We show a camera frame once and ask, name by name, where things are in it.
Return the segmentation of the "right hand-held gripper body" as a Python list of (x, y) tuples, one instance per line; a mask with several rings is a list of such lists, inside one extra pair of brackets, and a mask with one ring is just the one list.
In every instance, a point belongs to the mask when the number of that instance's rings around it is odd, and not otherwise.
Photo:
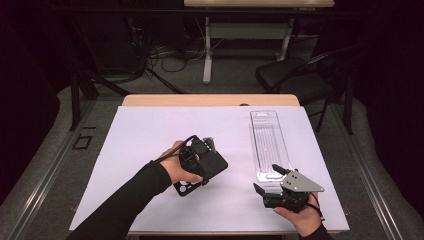
[(267, 193), (262, 197), (266, 208), (283, 207), (291, 212), (299, 213), (309, 206), (309, 195), (313, 192), (323, 192), (324, 188), (297, 170), (291, 170), (284, 175), (279, 183), (280, 193)]

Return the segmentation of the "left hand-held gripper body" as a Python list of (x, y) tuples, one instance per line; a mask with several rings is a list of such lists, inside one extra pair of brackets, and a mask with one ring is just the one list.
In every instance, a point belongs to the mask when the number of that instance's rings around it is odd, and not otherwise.
[(202, 162), (205, 161), (207, 154), (215, 152), (216, 148), (211, 137), (201, 140), (197, 135), (190, 136), (179, 149), (181, 167), (185, 171), (201, 176), (202, 182), (207, 183), (210, 176)]

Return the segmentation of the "black phone case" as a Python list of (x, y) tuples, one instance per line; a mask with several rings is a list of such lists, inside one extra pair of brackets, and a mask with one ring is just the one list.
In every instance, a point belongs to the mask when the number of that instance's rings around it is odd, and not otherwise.
[[(207, 168), (210, 179), (228, 167), (228, 163), (218, 152), (207, 154), (205, 161), (202, 162), (202, 165)], [(199, 183), (180, 181), (174, 184), (174, 188), (180, 196), (184, 197), (196, 190), (198, 187), (204, 186), (207, 183), (203, 183), (202, 181)]]

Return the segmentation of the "clear plastic storage bin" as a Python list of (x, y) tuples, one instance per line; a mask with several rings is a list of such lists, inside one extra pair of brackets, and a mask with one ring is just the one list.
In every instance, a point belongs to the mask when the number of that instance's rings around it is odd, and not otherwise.
[(273, 169), (276, 164), (292, 169), (280, 121), (276, 111), (251, 111), (250, 133), (256, 177), (259, 182), (280, 181), (283, 175)]

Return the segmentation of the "person's left hand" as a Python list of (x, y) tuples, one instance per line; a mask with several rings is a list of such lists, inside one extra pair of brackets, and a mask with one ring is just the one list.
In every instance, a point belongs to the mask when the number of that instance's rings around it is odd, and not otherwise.
[(161, 154), (161, 158), (163, 158), (163, 161), (161, 161), (160, 164), (167, 171), (172, 184), (175, 184), (180, 181), (199, 183), (203, 180), (201, 176), (187, 172), (180, 165), (179, 153), (177, 151), (177, 148), (181, 144), (181, 141), (176, 141), (171, 148), (163, 152)]

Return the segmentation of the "person's right hand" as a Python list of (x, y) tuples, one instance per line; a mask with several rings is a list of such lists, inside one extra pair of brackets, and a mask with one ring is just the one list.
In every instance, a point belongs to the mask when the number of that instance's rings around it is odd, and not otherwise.
[(283, 207), (276, 207), (273, 211), (288, 220), (301, 237), (307, 237), (315, 232), (322, 224), (321, 216), (317, 211), (318, 194), (309, 195), (309, 206), (306, 206), (299, 213), (291, 212)]

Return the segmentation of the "white table cover sheet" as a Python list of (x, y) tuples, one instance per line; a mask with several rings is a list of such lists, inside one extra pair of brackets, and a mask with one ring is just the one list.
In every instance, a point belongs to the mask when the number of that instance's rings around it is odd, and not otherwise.
[(146, 163), (177, 140), (210, 137), (228, 167), (181, 197), (174, 188), (137, 216), (134, 235), (265, 235), (291, 233), (290, 222), (255, 192), (251, 106), (119, 107), (71, 225), (77, 227)]

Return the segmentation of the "wooden table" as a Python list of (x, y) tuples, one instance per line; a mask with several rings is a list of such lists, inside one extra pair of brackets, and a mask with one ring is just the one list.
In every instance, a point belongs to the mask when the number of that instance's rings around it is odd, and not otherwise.
[(348, 230), (340, 201), (306, 111), (293, 95), (260, 94), (187, 94), (130, 95), (122, 106), (127, 107), (233, 107), (247, 103), (253, 111), (276, 111), (293, 169), (324, 188), (319, 192), (325, 227), (332, 233)]

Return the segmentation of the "black folding chair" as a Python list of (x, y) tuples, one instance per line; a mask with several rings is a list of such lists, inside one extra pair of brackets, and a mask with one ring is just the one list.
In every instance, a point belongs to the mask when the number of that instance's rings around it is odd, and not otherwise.
[(352, 134), (354, 74), (365, 55), (361, 44), (325, 52), (303, 60), (288, 58), (260, 66), (255, 71), (257, 81), (267, 94), (295, 95), (301, 106), (324, 101), (316, 128), (319, 132), (329, 104), (344, 99), (343, 124)]

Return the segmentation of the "black metal stand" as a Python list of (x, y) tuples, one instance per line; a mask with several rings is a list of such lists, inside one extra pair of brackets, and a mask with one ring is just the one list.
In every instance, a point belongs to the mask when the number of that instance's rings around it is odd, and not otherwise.
[(129, 95), (129, 92), (99, 75), (94, 67), (89, 66), (82, 52), (72, 50), (70, 52), (70, 58), (74, 65), (74, 73), (70, 85), (72, 103), (72, 124), (70, 130), (74, 131), (81, 122), (80, 94), (83, 94), (89, 101), (96, 100), (99, 97), (99, 92), (95, 84), (103, 85), (123, 97)]

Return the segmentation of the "light desk with white legs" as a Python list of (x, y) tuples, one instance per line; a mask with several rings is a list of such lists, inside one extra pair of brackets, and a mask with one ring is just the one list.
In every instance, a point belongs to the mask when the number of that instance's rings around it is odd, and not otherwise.
[[(306, 10), (332, 8), (334, 0), (184, 0), (185, 7), (196, 10), (252, 10), (259, 12), (266, 9)], [(281, 50), (276, 55), (283, 60), (287, 53), (290, 36), (294, 24), (293, 18), (282, 23), (217, 23), (209, 17), (205, 18), (205, 63), (203, 83), (210, 84), (212, 80), (212, 47), (211, 40), (218, 39), (280, 39)]]

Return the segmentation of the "metal floor rail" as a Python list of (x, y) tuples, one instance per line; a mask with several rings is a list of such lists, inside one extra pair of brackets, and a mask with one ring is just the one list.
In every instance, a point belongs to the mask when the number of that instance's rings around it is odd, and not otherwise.
[(78, 138), (96, 101), (83, 102), (80, 120), (73, 130), (71, 106), (61, 104), (58, 117), (18, 182), (0, 206), (0, 240), (22, 240), (37, 215), (60, 170), (65, 157)]
[(377, 186), (360, 146), (358, 145), (355, 137), (350, 135), (345, 128), (342, 110), (338, 106), (334, 105), (331, 105), (330, 109), (335, 117), (338, 129), (340, 130), (356, 164), (358, 174), (388, 240), (404, 240), (400, 229), (389, 210), (389, 206)]

